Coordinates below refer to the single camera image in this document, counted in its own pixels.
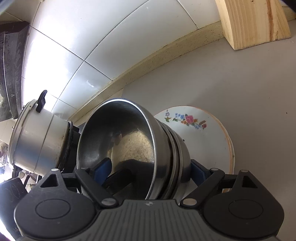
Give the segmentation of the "wooden knife block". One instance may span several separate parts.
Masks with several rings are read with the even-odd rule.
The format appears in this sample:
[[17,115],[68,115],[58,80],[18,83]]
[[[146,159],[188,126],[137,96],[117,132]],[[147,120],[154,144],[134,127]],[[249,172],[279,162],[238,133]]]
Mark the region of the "wooden knife block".
[[224,37],[234,50],[288,39],[287,17],[280,1],[216,1]]

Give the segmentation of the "aluminium pot with lid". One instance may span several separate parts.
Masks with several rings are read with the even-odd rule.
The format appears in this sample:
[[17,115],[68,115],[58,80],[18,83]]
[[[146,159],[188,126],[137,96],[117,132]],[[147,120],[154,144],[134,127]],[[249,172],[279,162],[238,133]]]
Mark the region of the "aluminium pot with lid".
[[44,108],[46,94],[44,90],[20,112],[11,134],[8,160],[40,176],[54,168],[71,173],[76,167],[79,128]]

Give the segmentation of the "stainless steel bowl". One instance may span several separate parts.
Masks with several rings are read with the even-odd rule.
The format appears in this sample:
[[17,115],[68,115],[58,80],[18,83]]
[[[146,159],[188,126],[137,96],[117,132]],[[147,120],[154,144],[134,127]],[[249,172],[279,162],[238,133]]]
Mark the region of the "stainless steel bowl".
[[169,165],[169,173],[168,176],[161,188],[161,192],[159,193],[157,199],[171,199],[174,196],[173,192],[177,184],[178,172],[179,172],[179,152],[177,149],[177,144],[171,132],[168,129],[168,126],[158,120],[158,123],[162,127],[168,138],[168,144],[170,148],[170,165]]
[[160,199],[169,180],[171,151],[159,122],[142,106],[110,99],[92,113],[81,133],[77,168],[93,168],[104,158],[111,173],[127,170],[132,178],[126,199]]
[[191,179],[191,158],[183,139],[169,126],[167,126],[167,129],[171,133],[177,148],[177,171],[171,190],[171,197],[177,203],[180,203],[185,197],[185,192]]

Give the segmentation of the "floral white plate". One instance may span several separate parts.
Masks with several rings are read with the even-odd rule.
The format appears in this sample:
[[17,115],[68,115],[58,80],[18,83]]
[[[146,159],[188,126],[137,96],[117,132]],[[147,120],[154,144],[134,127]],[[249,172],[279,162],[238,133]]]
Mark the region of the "floral white plate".
[[222,122],[211,113],[180,105],[167,108],[154,117],[183,139],[191,160],[207,169],[218,168],[233,174],[235,153],[232,140]]

